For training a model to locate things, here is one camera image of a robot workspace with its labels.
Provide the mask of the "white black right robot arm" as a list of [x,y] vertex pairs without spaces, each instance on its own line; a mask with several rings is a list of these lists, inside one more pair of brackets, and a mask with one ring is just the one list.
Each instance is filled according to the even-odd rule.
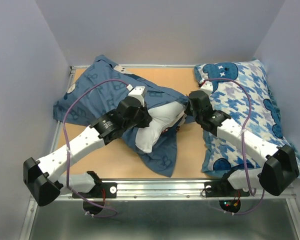
[[226,173],[220,182],[221,192],[232,195],[241,189],[264,189],[279,196],[300,175],[294,149],[285,144],[277,146],[243,129],[227,113],[214,110],[207,93],[192,91],[185,109],[201,128],[215,137],[241,147],[243,156],[249,156],[258,168],[238,169]]

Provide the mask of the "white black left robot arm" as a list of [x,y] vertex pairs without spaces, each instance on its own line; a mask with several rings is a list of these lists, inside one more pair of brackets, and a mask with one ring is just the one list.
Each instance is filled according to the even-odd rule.
[[132,94],[117,108],[93,121],[77,137],[54,152],[23,163],[23,181],[40,207],[58,196],[72,193],[80,198],[101,198],[107,191],[94,171],[70,176],[70,167],[134,128],[150,125],[152,117],[142,95]]

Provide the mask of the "white pillow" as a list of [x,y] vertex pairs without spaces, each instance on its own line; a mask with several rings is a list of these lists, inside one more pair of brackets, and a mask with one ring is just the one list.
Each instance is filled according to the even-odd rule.
[[185,115],[184,111],[185,106],[177,101],[148,110],[152,121],[148,127],[138,128],[135,137],[136,147],[143,153],[151,153],[162,132],[177,123]]

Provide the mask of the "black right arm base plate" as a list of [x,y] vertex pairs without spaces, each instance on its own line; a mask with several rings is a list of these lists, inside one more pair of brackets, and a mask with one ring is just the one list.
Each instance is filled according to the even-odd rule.
[[234,189],[228,182],[213,180],[204,183],[201,191],[201,196],[204,198],[227,198],[227,197],[249,197],[248,192],[242,189]]

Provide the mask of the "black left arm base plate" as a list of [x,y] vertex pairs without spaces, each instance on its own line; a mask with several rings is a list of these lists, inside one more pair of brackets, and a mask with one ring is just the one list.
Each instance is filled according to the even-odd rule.
[[99,182],[89,192],[78,192],[86,199],[115,199],[117,197],[116,182]]

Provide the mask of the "blue letter-print pillowcase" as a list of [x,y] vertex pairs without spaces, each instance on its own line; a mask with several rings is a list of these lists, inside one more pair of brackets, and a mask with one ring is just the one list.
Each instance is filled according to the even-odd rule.
[[[147,109],[156,108],[171,102],[185,106],[188,97],[169,88],[157,85],[125,67],[113,62],[104,55],[95,58],[94,63],[73,83],[67,92],[53,104],[52,117],[56,121],[66,119],[67,123],[87,127],[92,121],[115,109],[119,102],[128,96],[127,85],[144,86]],[[177,162],[177,127],[183,122],[192,122],[185,115],[172,127],[163,131],[152,148],[144,153],[136,147],[138,128],[127,130],[121,139],[154,173],[171,177]]]

